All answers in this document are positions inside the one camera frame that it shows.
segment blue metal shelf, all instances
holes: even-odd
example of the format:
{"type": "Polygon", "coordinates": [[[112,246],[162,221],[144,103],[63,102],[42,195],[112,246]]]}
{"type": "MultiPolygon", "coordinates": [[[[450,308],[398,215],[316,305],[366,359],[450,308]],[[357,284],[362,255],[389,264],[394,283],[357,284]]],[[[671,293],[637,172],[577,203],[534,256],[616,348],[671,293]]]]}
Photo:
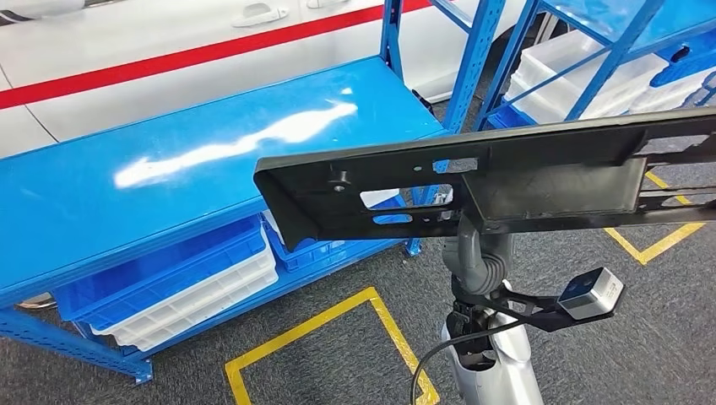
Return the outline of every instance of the blue metal shelf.
{"type": "MultiPolygon", "coordinates": [[[[604,83],[623,63],[659,50],[669,51],[670,46],[678,46],[684,39],[702,35],[708,43],[713,43],[708,32],[716,28],[716,2],[709,0],[648,0],[628,2],[623,0],[527,0],[525,9],[515,25],[513,35],[507,43],[503,57],[497,67],[495,77],[487,90],[485,101],[480,107],[473,128],[482,130],[491,115],[506,108],[533,91],[579,68],[596,56],[607,53],[606,58],[594,74],[582,95],[567,114],[565,121],[577,120],[587,109],[592,99],[599,93],[604,83]],[[537,13],[546,10],[560,19],[564,19],[577,30],[599,41],[605,47],[584,58],[582,61],[557,73],[552,78],[537,84],[532,89],[500,104],[500,89],[507,81],[511,68],[517,60],[524,37],[537,13]]],[[[693,63],[686,69],[696,68],[693,63]]],[[[681,75],[679,68],[668,67],[664,79],[681,75]]]]}
{"type": "MultiPolygon", "coordinates": [[[[459,132],[504,3],[480,2],[470,27],[461,16],[468,45],[443,123],[402,83],[402,2],[386,0],[376,57],[0,159],[0,336],[145,382],[151,354],[398,243],[364,241],[354,256],[305,272],[279,267],[270,288],[149,352],[108,348],[83,322],[77,336],[3,309],[263,211],[252,180],[262,156],[459,132]]],[[[415,202],[431,200],[424,188],[415,202]]],[[[409,252],[419,249],[411,240],[409,252]]]]}
{"type": "Polygon", "coordinates": [[[442,131],[371,57],[0,160],[0,306],[259,213],[261,156],[442,131]]]}
{"type": "MultiPolygon", "coordinates": [[[[644,0],[544,0],[543,7],[606,46],[627,32],[644,4],[644,0]]],[[[713,28],[716,28],[716,2],[666,0],[634,41],[628,59],[636,59],[713,28]]]]}

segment yellow floor marking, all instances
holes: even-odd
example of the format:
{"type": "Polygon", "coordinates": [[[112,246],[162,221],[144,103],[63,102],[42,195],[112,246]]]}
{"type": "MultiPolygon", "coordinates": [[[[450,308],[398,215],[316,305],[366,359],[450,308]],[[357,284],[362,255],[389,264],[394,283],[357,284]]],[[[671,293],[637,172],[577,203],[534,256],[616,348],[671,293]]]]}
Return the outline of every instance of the yellow floor marking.
{"type": "MultiPolygon", "coordinates": [[[[363,304],[367,301],[371,303],[373,309],[378,314],[378,317],[380,318],[383,326],[388,331],[388,335],[390,335],[390,338],[393,340],[395,347],[400,352],[400,355],[403,357],[403,360],[410,369],[410,372],[414,372],[415,368],[418,365],[418,359],[415,357],[415,354],[410,349],[410,346],[405,340],[403,333],[400,332],[400,329],[398,329],[398,325],[395,323],[395,320],[392,316],[390,316],[388,308],[385,306],[385,303],[382,302],[380,296],[378,296],[378,292],[376,291],[376,289],[373,287],[369,287],[367,289],[362,290],[360,293],[353,295],[347,300],[339,302],[331,308],[328,308],[327,310],[314,316],[308,321],[303,322],[299,326],[294,327],[277,337],[274,337],[266,343],[226,363],[224,369],[226,371],[226,376],[229,379],[231,391],[234,393],[236,403],[238,405],[251,405],[251,399],[249,399],[248,391],[246,389],[246,386],[244,385],[243,379],[241,378],[242,368],[247,367],[248,365],[252,365],[261,358],[266,357],[269,354],[283,348],[285,345],[292,343],[300,338],[303,338],[309,332],[314,331],[319,327],[322,327],[333,319],[343,315],[350,310],[353,310],[358,305],[363,304]]],[[[437,395],[437,391],[435,390],[435,387],[432,385],[425,371],[422,371],[420,373],[418,384],[420,386],[420,389],[423,391],[423,395],[418,398],[419,404],[434,405],[440,401],[440,397],[437,395]]]]}
{"type": "MultiPolygon", "coordinates": [[[[661,188],[669,187],[669,185],[666,184],[665,181],[661,180],[658,176],[656,176],[650,171],[648,171],[645,176],[661,188]]],[[[676,196],[676,200],[679,203],[685,205],[692,203],[691,201],[689,201],[688,198],[684,196],[676,196]]],[[[621,247],[623,247],[625,251],[627,251],[630,255],[632,255],[632,257],[637,259],[637,261],[642,264],[647,264],[650,260],[664,253],[677,243],[681,242],[688,235],[693,234],[697,230],[701,229],[701,227],[703,227],[704,225],[705,223],[703,222],[682,225],[679,229],[675,230],[671,234],[667,235],[664,239],[654,243],[643,251],[639,251],[636,247],[634,247],[634,245],[632,245],[627,239],[625,239],[624,236],[622,236],[616,229],[605,228],[605,231],[607,234],[609,234],[609,236],[614,238],[614,240],[616,240],[616,243],[621,245],[621,247]]]]}

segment car door handle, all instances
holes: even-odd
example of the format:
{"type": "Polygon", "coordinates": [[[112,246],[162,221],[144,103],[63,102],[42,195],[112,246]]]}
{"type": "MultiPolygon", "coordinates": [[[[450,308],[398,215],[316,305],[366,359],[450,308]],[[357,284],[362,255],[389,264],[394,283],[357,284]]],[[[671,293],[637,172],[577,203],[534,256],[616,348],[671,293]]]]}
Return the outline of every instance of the car door handle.
{"type": "Polygon", "coordinates": [[[254,25],[283,19],[288,15],[288,8],[271,7],[266,3],[253,3],[244,8],[243,15],[240,18],[231,21],[231,26],[236,28],[253,27],[254,25]]]}
{"type": "Polygon", "coordinates": [[[306,7],[308,8],[325,8],[333,6],[334,4],[347,3],[350,0],[306,0],[306,7]]]}

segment black plastic bracket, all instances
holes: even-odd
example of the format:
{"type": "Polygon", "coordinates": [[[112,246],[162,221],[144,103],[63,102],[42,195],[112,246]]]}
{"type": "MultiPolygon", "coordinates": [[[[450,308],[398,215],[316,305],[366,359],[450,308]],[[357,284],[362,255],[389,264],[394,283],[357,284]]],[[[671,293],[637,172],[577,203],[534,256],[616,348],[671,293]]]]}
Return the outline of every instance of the black plastic bracket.
{"type": "Polygon", "coordinates": [[[714,193],[716,184],[642,190],[644,173],[657,165],[716,161],[714,129],[714,108],[617,116],[264,158],[254,180],[290,250],[307,238],[456,235],[460,214],[481,234],[714,221],[716,199],[664,202],[682,193],[714,193]],[[649,149],[652,141],[683,143],[694,135],[706,139],[681,151],[649,149]],[[475,159],[477,167],[460,173],[432,169],[446,159],[475,159]],[[453,200],[387,210],[361,201],[362,192],[433,185],[451,186],[453,200]],[[394,214],[406,220],[377,221],[394,214]]]}
{"type": "Polygon", "coordinates": [[[469,304],[478,308],[490,308],[491,310],[509,315],[518,321],[523,321],[528,325],[537,327],[545,332],[554,332],[566,327],[575,327],[594,321],[611,318],[619,308],[619,304],[625,296],[625,290],[622,290],[619,300],[615,307],[599,316],[592,316],[582,320],[575,320],[567,314],[558,304],[557,296],[533,296],[515,293],[502,285],[499,289],[490,294],[490,298],[481,295],[474,295],[469,299],[469,304]],[[524,305],[521,311],[513,310],[509,307],[510,302],[524,305]]]}

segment gray robotic arm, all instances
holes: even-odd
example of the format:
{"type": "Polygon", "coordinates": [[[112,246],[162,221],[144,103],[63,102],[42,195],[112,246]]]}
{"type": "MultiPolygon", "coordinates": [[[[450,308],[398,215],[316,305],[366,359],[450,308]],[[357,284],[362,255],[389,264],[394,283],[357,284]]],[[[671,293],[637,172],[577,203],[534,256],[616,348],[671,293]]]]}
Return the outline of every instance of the gray robotic arm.
{"type": "Polygon", "coordinates": [[[539,317],[531,321],[556,330],[613,313],[623,291],[623,284],[601,268],[575,277],[556,305],[555,297],[515,294],[505,280],[512,256],[512,235],[480,235],[466,216],[460,219],[457,236],[446,238],[443,246],[442,259],[453,274],[455,303],[442,328],[442,341],[514,325],[447,347],[458,391],[468,405],[541,405],[523,325],[531,323],[532,311],[539,307],[546,310],[544,315],[552,312],[554,321],[549,317],[546,323],[537,321],[539,317]],[[514,301],[525,305],[522,313],[512,308],[514,301]]]}

